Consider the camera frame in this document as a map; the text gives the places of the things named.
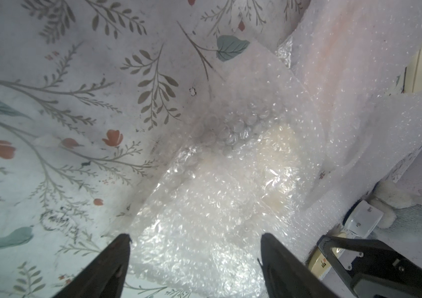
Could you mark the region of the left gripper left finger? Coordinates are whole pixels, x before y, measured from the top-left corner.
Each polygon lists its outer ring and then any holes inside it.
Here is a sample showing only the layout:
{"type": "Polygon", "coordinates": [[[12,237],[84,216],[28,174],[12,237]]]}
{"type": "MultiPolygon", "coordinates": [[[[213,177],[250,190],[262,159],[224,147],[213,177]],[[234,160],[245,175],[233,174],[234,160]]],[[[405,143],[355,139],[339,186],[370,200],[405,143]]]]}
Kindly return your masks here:
{"type": "Polygon", "coordinates": [[[120,298],[128,271],[132,240],[118,235],[55,298],[120,298]]]}

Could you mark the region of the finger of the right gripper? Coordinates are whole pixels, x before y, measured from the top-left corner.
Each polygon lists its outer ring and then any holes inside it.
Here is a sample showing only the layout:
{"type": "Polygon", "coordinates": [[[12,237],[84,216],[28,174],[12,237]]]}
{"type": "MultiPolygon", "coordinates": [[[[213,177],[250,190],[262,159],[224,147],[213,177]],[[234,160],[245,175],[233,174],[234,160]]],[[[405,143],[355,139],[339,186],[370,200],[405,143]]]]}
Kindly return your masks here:
{"type": "Polygon", "coordinates": [[[317,246],[357,298],[422,298],[422,269],[380,240],[322,236],[317,246]],[[333,250],[358,253],[350,268],[333,250]]]}

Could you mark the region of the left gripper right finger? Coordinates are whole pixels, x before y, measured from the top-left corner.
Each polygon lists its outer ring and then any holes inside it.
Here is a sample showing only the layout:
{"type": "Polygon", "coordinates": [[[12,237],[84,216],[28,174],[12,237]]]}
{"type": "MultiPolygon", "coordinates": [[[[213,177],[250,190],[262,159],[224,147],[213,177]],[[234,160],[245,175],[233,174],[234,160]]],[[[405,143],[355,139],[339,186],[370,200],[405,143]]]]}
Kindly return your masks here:
{"type": "Polygon", "coordinates": [[[337,296],[271,233],[264,233],[261,236],[261,257],[258,261],[270,298],[335,298],[337,296]]]}

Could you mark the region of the cream dinner plate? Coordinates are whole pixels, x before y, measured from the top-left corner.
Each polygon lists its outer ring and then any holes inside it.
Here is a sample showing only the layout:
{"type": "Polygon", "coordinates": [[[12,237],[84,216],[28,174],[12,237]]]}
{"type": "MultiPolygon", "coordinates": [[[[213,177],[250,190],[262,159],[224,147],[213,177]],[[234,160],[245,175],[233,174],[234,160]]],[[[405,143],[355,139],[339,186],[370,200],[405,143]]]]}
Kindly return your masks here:
{"type": "MultiPolygon", "coordinates": [[[[334,235],[339,238],[347,238],[347,234],[344,232],[341,232],[339,234],[334,235]]],[[[344,249],[342,248],[333,248],[332,249],[333,254],[340,258],[341,255],[344,252],[344,249]]],[[[308,268],[314,276],[316,276],[319,280],[323,280],[323,278],[328,274],[328,272],[331,269],[331,265],[326,259],[326,257],[322,254],[320,249],[316,247],[316,250],[313,252],[310,261],[308,263],[308,268]]]]}

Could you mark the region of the bubble wrap sheet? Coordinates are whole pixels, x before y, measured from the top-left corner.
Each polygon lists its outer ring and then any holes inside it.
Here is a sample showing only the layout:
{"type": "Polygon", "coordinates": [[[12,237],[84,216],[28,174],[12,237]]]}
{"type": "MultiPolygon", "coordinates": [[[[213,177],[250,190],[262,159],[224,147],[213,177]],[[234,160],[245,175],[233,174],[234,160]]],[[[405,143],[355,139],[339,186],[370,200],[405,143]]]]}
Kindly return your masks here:
{"type": "Polygon", "coordinates": [[[374,123],[376,132],[361,158],[304,213],[303,248],[293,249],[299,260],[306,260],[317,240],[358,199],[422,146],[422,91],[386,96],[377,105],[374,123]]]}

